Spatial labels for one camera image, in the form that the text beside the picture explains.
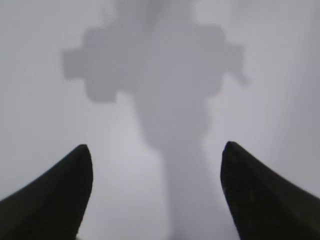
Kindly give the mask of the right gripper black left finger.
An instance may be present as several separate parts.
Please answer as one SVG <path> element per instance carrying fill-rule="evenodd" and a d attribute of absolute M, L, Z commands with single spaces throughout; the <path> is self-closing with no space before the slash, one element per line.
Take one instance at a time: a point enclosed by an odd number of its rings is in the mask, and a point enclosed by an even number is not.
<path fill-rule="evenodd" d="M 2 240 L 75 240 L 93 186 L 89 148 L 81 144 L 0 202 Z"/>

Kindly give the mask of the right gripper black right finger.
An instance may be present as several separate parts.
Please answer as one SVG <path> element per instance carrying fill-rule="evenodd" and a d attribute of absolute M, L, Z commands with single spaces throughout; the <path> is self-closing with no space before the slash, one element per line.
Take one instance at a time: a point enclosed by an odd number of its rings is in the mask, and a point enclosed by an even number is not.
<path fill-rule="evenodd" d="M 318 240 L 320 199 L 228 141 L 220 182 L 242 240 Z"/>

